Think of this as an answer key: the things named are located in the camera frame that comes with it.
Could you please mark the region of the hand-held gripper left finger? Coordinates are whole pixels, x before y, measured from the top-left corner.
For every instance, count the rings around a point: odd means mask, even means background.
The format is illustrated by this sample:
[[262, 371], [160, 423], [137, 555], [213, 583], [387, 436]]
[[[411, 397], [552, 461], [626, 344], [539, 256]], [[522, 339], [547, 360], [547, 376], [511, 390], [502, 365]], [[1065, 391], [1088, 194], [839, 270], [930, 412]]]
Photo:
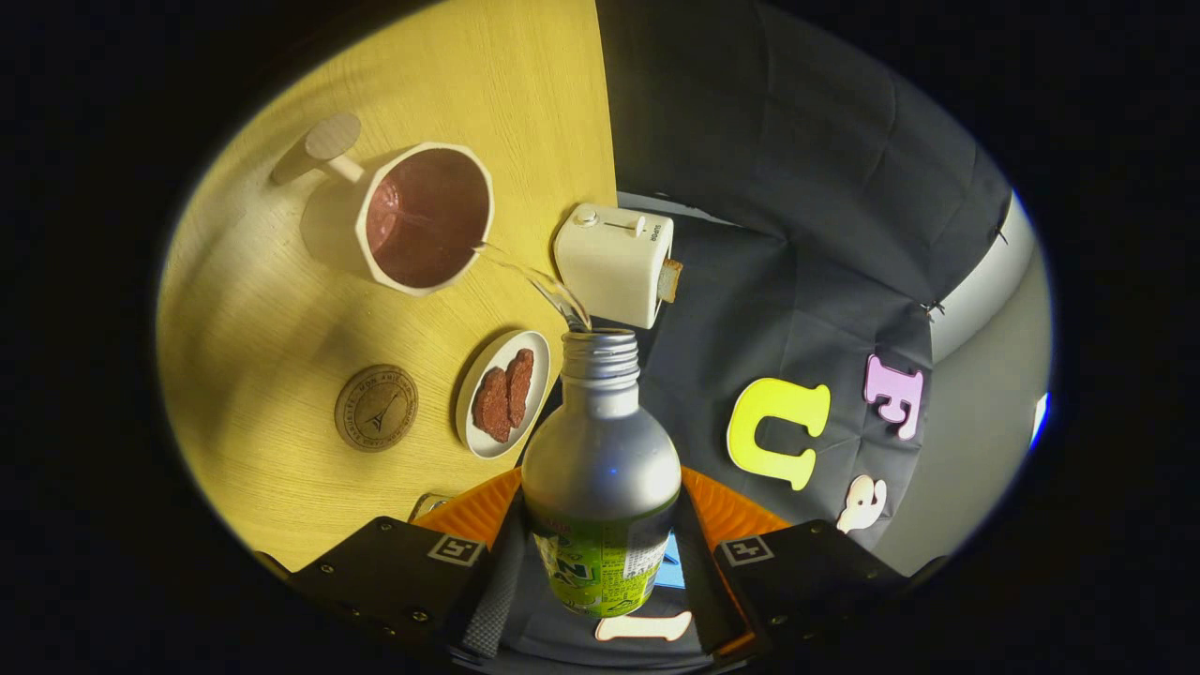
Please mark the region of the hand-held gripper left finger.
[[402, 521], [376, 516], [283, 583], [346, 623], [420, 657], [478, 663], [499, 649], [524, 552], [522, 474], [509, 470]]

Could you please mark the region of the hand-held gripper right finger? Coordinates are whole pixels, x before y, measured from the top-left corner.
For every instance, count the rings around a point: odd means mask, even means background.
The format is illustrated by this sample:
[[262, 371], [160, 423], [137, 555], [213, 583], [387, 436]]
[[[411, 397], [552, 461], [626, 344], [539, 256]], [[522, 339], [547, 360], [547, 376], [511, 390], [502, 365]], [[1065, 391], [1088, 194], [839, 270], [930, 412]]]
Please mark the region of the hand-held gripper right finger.
[[938, 571], [931, 560], [904, 577], [830, 521], [788, 524], [689, 467], [673, 533], [698, 645], [716, 669], [848, 643]]

